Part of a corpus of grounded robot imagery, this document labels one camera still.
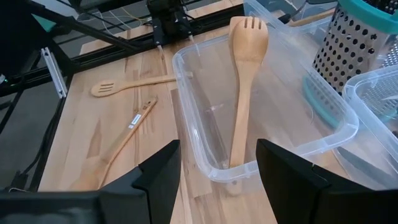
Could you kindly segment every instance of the wooden tabletop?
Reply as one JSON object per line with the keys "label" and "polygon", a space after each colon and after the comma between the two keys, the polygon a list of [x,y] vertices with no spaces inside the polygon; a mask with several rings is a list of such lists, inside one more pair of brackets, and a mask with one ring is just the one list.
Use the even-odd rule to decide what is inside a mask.
{"label": "wooden tabletop", "polygon": [[[241,0],[222,0],[189,12],[193,17],[240,4]],[[196,42],[228,33],[228,27],[195,36]],[[141,26],[120,34],[127,39],[151,32]],[[275,217],[264,189],[231,196],[220,184],[211,182],[197,168],[188,133],[180,111],[180,101],[175,82],[142,86],[121,91],[104,98],[90,95],[90,88],[101,80],[139,80],[174,74],[173,55],[191,45],[189,40],[149,50],[100,67],[78,73],[69,89],[65,107],[52,144],[40,191],[68,190],[79,177],[82,164],[107,149],[126,124],[131,122],[133,111],[150,96],[158,102],[137,132],[116,158],[106,183],[130,171],[173,139],[182,144],[182,174],[177,193],[172,223],[275,223]],[[107,46],[100,40],[82,47],[87,53]],[[324,165],[335,166],[333,154]]]}

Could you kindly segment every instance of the floor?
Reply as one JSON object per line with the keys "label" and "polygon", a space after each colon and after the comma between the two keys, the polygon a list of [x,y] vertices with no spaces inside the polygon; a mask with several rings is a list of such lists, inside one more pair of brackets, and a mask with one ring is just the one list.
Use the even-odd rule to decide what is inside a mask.
{"label": "floor", "polygon": [[[188,5],[188,10],[212,2],[216,2],[216,0],[202,0]],[[135,17],[145,16],[149,13],[144,1],[125,6],[124,9]],[[115,9],[111,12],[123,22],[131,20],[131,17],[122,9]],[[91,13],[94,13],[96,16],[103,16],[103,18],[113,24],[120,23],[110,12],[104,12],[102,15],[98,11],[92,11]],[[78,21],[96,29],[104,29],[104,24],[100,20],[92,17],[79,16]],[[127,23],[127,26],[131,28],[139,25],[140,22],[137,21]],[[123,25],[122,27],[124,29],[129,29],[127,26]],[[121,30],[113,28],[105,32],[116,34],[121,32]],[[78,36],[82,37],[67,42]],[[55,37],[54,40],[57,43],[62,43],[60,46],[69,57],[76,57],[80,53],[81,46],[84,43],[91,42],[94,38],[73,30],[67,35]],[[38,67],[42,66],[45,66],[43,60],[38,64]],[[13,99],[14,96],[15,95],[0,97],[0,104]],[[33,161],[58,101],[59,99],[53,83],[46,83],[28,89],[21,96],[9,122],[4,131],[0,134],[0,189],[9,186],[16,171],[23,171]],[[0,111],[0,119],[4,117],[5,113],[6,110]],[[35,167],[28,173],[29,178],[26,187],[30,184],[34,170]]]}

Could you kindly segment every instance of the spoon head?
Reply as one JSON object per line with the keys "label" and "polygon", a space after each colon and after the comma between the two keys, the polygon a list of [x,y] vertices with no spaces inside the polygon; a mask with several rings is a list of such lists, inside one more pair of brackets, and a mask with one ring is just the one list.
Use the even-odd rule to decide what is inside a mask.
{"label": "spoon head", "polygon": [[261,63],[268,48],[268,28],[259,18],[246,17],[233,32],[235,60]]}
{"label": "spoon head", "polygon": [[91,94],[96,97],[109,96],[118,92],[116,80],[104,80],[91,88]]}

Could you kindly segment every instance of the sticker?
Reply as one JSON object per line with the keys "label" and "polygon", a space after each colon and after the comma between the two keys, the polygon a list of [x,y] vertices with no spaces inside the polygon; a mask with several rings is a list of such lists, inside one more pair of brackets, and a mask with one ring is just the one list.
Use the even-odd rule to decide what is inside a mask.
{"label": "sticker", "polygon": [[133,125],[137,124],[140,117],[141,117],[141,114],[137,114],[136,117],[131,121],[131,124],[133,124]]}

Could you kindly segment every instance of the wooden spoon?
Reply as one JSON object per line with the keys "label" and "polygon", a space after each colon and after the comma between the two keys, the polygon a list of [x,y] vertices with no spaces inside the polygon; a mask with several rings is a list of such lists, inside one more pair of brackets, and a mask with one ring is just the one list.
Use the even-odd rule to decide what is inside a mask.
{"label": "wooden spoon", "polygon": [[138,110],[133,120],[123,129],[123,132],[112,142],[109,149],[97,157],[89,158],[83,164],[79,178],[72,183],[70,190],[98,190],[105,182],[106,174],[113,161],[121,152],[131,136],[157,102],[156,97],[149,98]]}
{"label": "wooden spoon", "polygon": [[109,96],[118,93],[122,90],[132,87],[138,87],[143,85],[153,85],[157,83],[165,83],[175,81],[174,75],[162,75],[154,78],[146,78],[143,80],[126,82],[119,80],[104,80],[97,83],[91,88],[91,94],[96,97]]}
{"label": "wooden spoon", "polygon": [[259,18],[246,17],[236,25],[232,38],[239,97],[229,167],[236,167],[244,164],[251,85],[268,47],[266,23]]}

